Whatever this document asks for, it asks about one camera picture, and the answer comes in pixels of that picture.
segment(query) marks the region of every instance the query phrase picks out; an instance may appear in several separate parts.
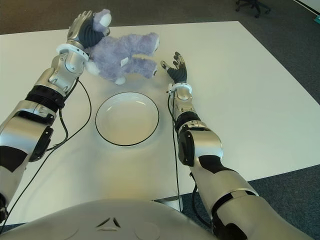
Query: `plate rim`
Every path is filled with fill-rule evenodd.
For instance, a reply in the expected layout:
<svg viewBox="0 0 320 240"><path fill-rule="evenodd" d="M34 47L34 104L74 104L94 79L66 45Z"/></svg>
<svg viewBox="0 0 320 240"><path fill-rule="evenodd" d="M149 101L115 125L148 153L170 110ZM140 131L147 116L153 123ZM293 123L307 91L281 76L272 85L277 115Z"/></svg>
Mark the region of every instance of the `plate rim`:
<svg viewBox="0 0 320 240"><path fill-rule="evenodd" d="M114 142L106 139L104 136L102 136L102 134L99 132L99 129L98 129L98 126L97 126L97 116L98 116L98 112L99 112L100 108L102 107L103 104L105 104L106 101L108 101L110 98L112 98L112 97L114 97L114 96L116 96L116 95L127 94L127 93L141 94L141 95L147 97L148 99L150 99L151 102L153 102L153 104L155 105L156 111L157 111L157 113L158 113L158 120L157 120L157 122L156 122L156 125L155 125L153 131L152 131L152 132L150 133L150 135L147 136L145 139L143 139L142 141L139 141L139 142L137 142L137 143L123 145L123 144L114 143ZM101 105L99 106L98 110L96 111L95 118L94 118L94 124L95 124L95 128L96 128L97 132L99 133L99 135L100 135L104 140L106 140L108 143L111 143L111 144L116 145L116 146L121 146L121 147L130 147L130 146L134 146L134 145L140 144L140 143L144 142L145 140L147 140L148 138L150 138L151 135L154 134L154 132L156 131L156 129L157 129L157 127L158 127L159 119L160 119L160 114L159 114L158 106L156 105L156 103L155 103L150 97L148 97L147 95L145 95L145 94L143 94L143 93L141 93L141 92L136 92L136 91L124 91L124 92L119 92L119 93L116 93L116 94L108 97L106 100L103 101L103 103L101 103Z"/></svg>

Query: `office chair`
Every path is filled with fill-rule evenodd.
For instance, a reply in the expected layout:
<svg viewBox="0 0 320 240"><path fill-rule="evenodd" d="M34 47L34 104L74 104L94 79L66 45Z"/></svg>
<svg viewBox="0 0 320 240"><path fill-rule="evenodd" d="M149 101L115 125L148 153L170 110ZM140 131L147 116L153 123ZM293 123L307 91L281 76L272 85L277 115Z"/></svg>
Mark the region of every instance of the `office chair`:
<svg viewBox="0 0 320 240"><path fill-rule="evenodd" d="M244 7L244 6L251 5L252 9L255 7L257 9L257 11L258 11L258 13L255 15L256 18L259 18L259 16L260 16L260 12L261 12L260 11L260 6L266 9L265 14L269 14L270 11L271 11L270 7L268 7L267 5L259 2L259 0L237 0L237 2L235 2L235 3L238 5L238 7L235 10L237 12L239 12L240 8Z"/></svg>

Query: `white plate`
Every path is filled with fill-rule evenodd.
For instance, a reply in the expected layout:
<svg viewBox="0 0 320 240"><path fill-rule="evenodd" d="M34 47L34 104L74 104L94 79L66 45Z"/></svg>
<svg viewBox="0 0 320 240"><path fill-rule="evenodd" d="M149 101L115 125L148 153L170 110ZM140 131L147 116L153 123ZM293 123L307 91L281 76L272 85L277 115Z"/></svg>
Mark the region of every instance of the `white plate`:
<svg viewBox="0 0 320 240"><path fill-rule="evenodd" d="M101 137L119 146L143 142L154 133L158 122L156 104L137 92L123 92L108 98L95 116Z"/></svg>

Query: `white table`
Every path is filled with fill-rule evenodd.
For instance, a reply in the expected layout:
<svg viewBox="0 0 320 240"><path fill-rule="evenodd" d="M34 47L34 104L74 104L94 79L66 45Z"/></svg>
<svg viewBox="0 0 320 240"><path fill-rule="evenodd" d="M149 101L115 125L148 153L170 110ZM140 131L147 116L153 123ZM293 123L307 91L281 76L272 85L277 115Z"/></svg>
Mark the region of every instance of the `white table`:
<svg viewBox="0 0 320 240"><path fill-rule="evenodd" d="M200 118L220 136L225 166L250 181L320 164L320 106L239 22L111 28L113 36L149 32L160 35L154 57L158 63L170 63L175 51L183 55L193 104ZM67 30L0 36L0 121L50 67L56 46L66 36ZM132 75L122 86L87 72L80 80L92 100L90 122L49 158L8 224L93 200L177 195L172 122L166 106L170 79L165 71L159 69L151 80ZM105 99L126 91L152 98L160 121L145 142L120 147L99 136L95 115ZM63 110L70 133L86 121L88 110L87 97L77 86ZM64 137L60 122L53 127L52 143L60 142ZM12 203L42 161L27 166ZM189 168L180 163L178 168L180 192L190 193L194 182Z"/></svg>

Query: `teddy bear leg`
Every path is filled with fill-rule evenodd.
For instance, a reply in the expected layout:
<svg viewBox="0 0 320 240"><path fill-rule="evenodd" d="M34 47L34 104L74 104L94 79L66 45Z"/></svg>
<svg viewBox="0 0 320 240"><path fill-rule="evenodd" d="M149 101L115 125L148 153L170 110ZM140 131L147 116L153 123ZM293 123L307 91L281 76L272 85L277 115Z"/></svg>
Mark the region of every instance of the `teddy bear leg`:
<svg viewBox="0 0 320 240"><path fill-rule="evenodd" d="M145 78L150 79L157 72L157 64L150 59L133 57L131 66L127 68L126 72L140 74Z"/></svg>
<svg viewBox="0 0 320 240"><path fill-rule="evenodd" d="M130 34L123 36L122 41L131 47L132 54L152 56L160 44L159 35L151 32L147 35Z"/></svg>

